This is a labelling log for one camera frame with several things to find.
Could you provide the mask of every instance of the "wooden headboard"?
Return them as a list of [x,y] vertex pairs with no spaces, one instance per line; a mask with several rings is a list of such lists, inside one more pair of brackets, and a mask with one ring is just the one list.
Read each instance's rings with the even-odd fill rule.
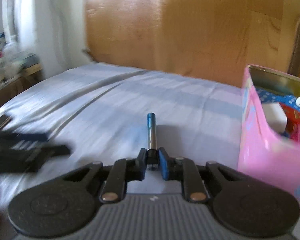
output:
[[102,62],[241,86],[246,64],[287,71],[300,0],[86,0]]

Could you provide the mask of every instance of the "pink container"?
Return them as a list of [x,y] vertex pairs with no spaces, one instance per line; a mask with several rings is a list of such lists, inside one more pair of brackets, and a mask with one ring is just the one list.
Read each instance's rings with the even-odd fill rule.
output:
[[238,170],[282,188],[300,200],[300,144],[278,135],[268,126],[256,86],[300,96],[300,78],[253,65],[245,69]]

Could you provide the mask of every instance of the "gray ribbed surface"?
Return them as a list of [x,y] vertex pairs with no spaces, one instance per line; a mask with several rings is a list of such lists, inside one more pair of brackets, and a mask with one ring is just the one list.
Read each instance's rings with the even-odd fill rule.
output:
[[[15,238],[29,239],[32,238],[21,235]],[[102,206],[85,228],[56,239],[252,240],[234,234],[218,224],[205,205],[191,204],[184,201],[181,195],[169,194],[127,195],[118,204]],[[268,239],[295,240],[291,235]]]

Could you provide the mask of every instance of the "bed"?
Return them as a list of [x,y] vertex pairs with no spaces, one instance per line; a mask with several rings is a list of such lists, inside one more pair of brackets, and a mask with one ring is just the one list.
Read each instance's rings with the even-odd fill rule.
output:
[[[0,115],[14,118],[7,128],[48,132],[73,153],[47,162],[32,176],[0,176],[0,239],[14,235],[6,208],[17,193],[92,161],[111,165],[136,157],[146,147],[149,112],[157,116],[158,145],[171,156],[236,168],[241,101],[241,90],[230,85],[104,63],[71,69],[31,87],[0,109]],[[175,193],[181,187],[176,181],[164,182],[158,171],[148,171],[143,182],[129,182],[127,191]],[[300,239],[300,222],[295,235]]]

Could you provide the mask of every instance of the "shiny metal tube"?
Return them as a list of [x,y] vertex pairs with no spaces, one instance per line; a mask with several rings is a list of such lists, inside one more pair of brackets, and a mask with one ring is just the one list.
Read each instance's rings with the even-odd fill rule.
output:
[[147,115],[147,128],[148,128],[148,150],[157,149],[157,132],[155,124],[155,114],[149,113]]

